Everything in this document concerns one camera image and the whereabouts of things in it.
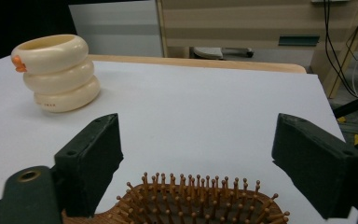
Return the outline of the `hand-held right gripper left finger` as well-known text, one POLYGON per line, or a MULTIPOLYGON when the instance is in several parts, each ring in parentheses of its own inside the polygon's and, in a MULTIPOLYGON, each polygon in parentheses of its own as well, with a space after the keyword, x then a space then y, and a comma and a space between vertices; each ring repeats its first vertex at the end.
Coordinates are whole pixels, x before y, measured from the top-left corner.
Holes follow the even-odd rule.
POLYGON ((54 156, 60 207, 68 217, 93 217, 123 161, 118 114, 89 123, 54 156))

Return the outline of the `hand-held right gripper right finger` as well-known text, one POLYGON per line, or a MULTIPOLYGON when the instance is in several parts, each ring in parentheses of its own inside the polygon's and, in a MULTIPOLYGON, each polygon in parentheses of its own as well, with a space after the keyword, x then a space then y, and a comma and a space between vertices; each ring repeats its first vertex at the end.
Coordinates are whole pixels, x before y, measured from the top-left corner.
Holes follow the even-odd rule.
POLYGON ((279 114, 271 156, 324 219, 358 210, 358 149, 306 119, 279 114))

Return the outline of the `wooden bristle hairbrush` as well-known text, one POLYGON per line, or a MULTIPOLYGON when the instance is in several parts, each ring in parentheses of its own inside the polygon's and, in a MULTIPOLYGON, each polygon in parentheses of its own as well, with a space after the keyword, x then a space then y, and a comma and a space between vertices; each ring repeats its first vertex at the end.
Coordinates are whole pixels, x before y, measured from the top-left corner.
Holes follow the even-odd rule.
POLYGON ((94 217, 63 218, 63 224, 288 224, 290 213, 276 203, 277 193, 260 192, 238 177, 143 175, 127 184, 116 204, 94 217))

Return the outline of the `black metal bar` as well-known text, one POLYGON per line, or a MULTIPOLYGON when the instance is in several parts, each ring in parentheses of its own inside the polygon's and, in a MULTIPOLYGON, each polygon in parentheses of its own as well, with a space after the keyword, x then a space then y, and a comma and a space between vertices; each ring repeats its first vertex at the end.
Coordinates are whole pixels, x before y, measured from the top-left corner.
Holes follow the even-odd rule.
POLYGON ((333 113, 335 115, 335 118, 339 119, 339 118, 345 117, 355 111, 358 111, 358 99, 356 99, 350 103, 347 103, 345 105, 342 105, 338 108, 335 108, 333 110, 333 113))

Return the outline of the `cream ringed holder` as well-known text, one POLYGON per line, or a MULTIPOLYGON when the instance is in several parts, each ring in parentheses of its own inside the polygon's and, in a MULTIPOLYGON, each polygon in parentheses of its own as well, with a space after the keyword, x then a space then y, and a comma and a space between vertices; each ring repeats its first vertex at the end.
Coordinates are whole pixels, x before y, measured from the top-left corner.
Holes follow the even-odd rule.
POLYGON ((89 46, 78 35, 50 35, 24 42, 11 52, 16 71, 48 112, 78 109, 100 93, 89 46))

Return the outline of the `light wooden stand leg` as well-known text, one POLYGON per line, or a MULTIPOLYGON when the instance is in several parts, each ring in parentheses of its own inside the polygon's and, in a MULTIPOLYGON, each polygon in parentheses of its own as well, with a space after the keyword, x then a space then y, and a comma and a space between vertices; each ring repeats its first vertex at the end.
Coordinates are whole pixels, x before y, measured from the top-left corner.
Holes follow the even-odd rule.
POLYGON ((358 0, 335 2, 324 0, 324 49, 327 66, 321 72, 324 93, 335 98, 339 87, 346 88, 345 74, 358 51, 358 0))

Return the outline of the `white cabinet panel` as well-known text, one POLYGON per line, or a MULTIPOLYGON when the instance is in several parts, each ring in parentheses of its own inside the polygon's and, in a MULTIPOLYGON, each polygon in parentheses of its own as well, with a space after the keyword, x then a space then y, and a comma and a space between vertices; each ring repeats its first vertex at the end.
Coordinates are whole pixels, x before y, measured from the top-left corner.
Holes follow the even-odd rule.
POLYGON ((69 6, 90 54, 162 57, 156 0, 69 6))

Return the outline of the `grey chair base with caster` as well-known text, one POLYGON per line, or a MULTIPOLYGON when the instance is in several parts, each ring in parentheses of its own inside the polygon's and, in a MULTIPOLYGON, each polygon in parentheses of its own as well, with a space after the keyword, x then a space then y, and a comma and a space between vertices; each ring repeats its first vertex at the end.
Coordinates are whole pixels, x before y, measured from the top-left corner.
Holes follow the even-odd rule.
POLYGON ((193 54, 195 57, 210 59, 210 60, 223 60, 224 54, 236 54, 246 58, 252 58, 255 52, 250 48, 206 48, 194 47, 193 54))

